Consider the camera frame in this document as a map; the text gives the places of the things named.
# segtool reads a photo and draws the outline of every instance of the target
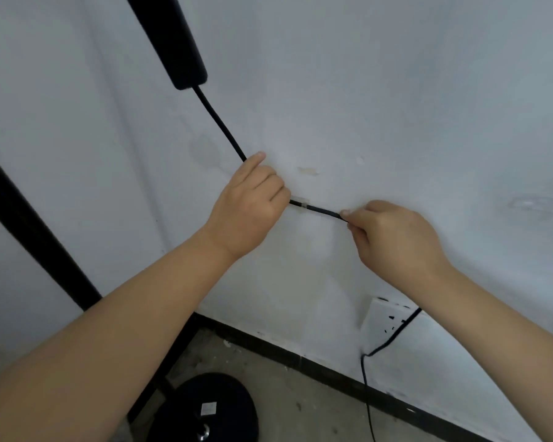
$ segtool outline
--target dirty floor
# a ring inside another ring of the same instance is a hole
[[[256,405],[260,442],[371,442],[363,403],[281,364],[200,330],[168,375],[178,386],[204,372],[224,372],[247,387]],[[158,391],[131,425],[145,442],[163,403]],[[440,439],[371,408],[377,442],[440,442]]]

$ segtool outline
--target white label sticker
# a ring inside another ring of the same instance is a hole
[[[212,416],[217,411],[217,402],[203,403],[201,405],[201,417]]]

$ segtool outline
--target finger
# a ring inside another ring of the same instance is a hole
[[[236,186],[243,183],[243,181],[252,173],[252,171],[256,169],[256,166],[262,163],[265,158],[266,154],[264,152],[258,152],[249,157],[233,174],[232,179],[229,180],[229,184]]]
[[[375,219],[375,213],[362,208],[356,209],[354,212],[344,210],[340,215],[347,222],[362,229],[365,229],[367,225]]]
[[[285,181],[276,174],[269,176],[255,189],[257,195],[262,199],[272,200],[285,185]]]
[[[369,252],[369,239],[367,237],[367,233],[352,224],[349,224],[348,229],[352,233],[354,245],[356,245],[356,249],[359,252],[359,257],[361,259],[366,258]]]
[[[276,174],[277,171],[270,166],[258,166],[242,183],[248,189],[255,189],[260,186],[268,177]]]
[[[287,187],[282,187],[280,191],[277,192],[277,194],[271,200],[271,203],[278,211],[279,216],[282,214],[282,212],[289,204],[289,200],[291,200],[291,191]]]
[[[372,212],[392,211],[397,208],[400,208],[400,206],[385,200],[371,200],[364,207],[367,211]]]

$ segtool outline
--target thin black wire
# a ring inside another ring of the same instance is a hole
[[[244,152],[242,151],[242,148],[239,147],[239,144],[237,143],[236,139],[230,133],[229,129],[223,123],[223,121],[221,120],[219,115],[215,112],[215,110],[213,109],[213,107],[211,106],[209,101],[207,100],[207,97],[205,97],[205,95],[201,91],[201,88],[199,86],[195,85],[193,87],[193,90],[196,93],[196,95],[199,97],[199,100],[201,101],[201,103],[203,104],[205,109],[209,112],[211,117],[214,119],[215,123],[219,126],[219,128],[221,129],[221,131],[223,132],[225,137],[228,139],[229,143],[232,145],[232,147],[236,151],[237,155],[239,155],[239,157],[242,159],[242,161],[246,161],[247,158],[246,158],[246,155],[244,154]],[[343,222],[346,222],[346,220],[344,220],[340,216],[340,214],[338,214],[336,212],[333,212],[333,211],[330,211],[330,210],[327,210],[327,209],[324,209],[324,208],[318,208],[317,206],[311,206],[310,204],[305,204],[305,203],[302,203],[301,201],[297,201],[297,200],[289,200],[289,203],[292,204],[292,205],[301,207],[301,208],[309,209],[310,211],[314,211],[314,212],[324,214],[324,215],[329,215],[330,217],[335,217],[337,219],[342,220]]]
[[[369,356],[374,356],[377,352],[382,351],[387,346],[389,346],[394,339],[398,337],[399,334],[402,333],[402,331],[407,327],[408,324],[410,324],[419,314],[422,312],[422,309],[417,308],[415,312],[413,312],[408,319],[406,319],[404,322],[402,322],[402,325],[398,327],[398,330],[396,330],[391,337],[385,341],[381,346],[376,348],[373,352],[369,352],[368,354],[363,354],[360,356],[360,369],[363,372],[363,381],[364,381],[364,403],[367,405],[367,415],[369,416],[369,428],[371,429],[371,437],[373,438],[373,442],[376,442],[375,440],[375,434],[373,432],[373,422],[371,421],[371,409],[369,408],[369,385],[367,384],[367,373],[364,371],[364,359]]]
[[[215,123],[219,126],[225,137],[228,139],[234,150],[236,151],[237,155],[242,159],[242,161],[246,161],[246,155],[242,151],[242,149],[239,147],[239,144],[237,143],[236,139],[233,137],[233,135],[230,133],[227,126],[223,123],[219,115],[215,112],[209,101],[207,100],[207,97],[203,94],[199,86],[193,87],[194,92],[199,97],[199,100],[207,110],[207,112],[211,115],[211,117],[214,119]],[[318,208],[317,206],[311,206],[310,204],[304,204],[301,201],[297,200],[289,200],[289,203],[301,208],[309,209],[310,211],[317,212],[319,214],[329,215],[330,217],[335,217],[337,219],[342,220],[343,222],[346,222],[340,214],[335,213],[333,211],[324,209],[324,208]],[[413,314],[410,315],[408,319],[406,319],[401,326],[398,327],[398,330],[395,331],[391,337],[385,341],[381,346],[376,348],[373,352],[370,352],[369,354],[363,354],[360,356],[360,368],[363,372],[363,380],[364,380],[364,402],[367,405],[367,415],[369,416],[369,428],[371,430],[371,436],[373,437],[373,442],[375,441],[375,434],[373,433],[373,422],[371,421],[371,410],[369,409],[369,385],[367,384],[367,374],[364,371],[364,359],[369,356],[375,355],[377,352],[385,349],[387,346],[389,346],[394,339],[398,337],[398,335],[407,327],[408,324],[410,324],[414,318],[418,316],[418,314],[422,312],[422,309],[418,308]]]

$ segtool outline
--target person's right arm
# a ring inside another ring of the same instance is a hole
[[[451,333],[553,442],[553,335],[454,268],[420,214],[374,200],[342,216],[363,263]]]

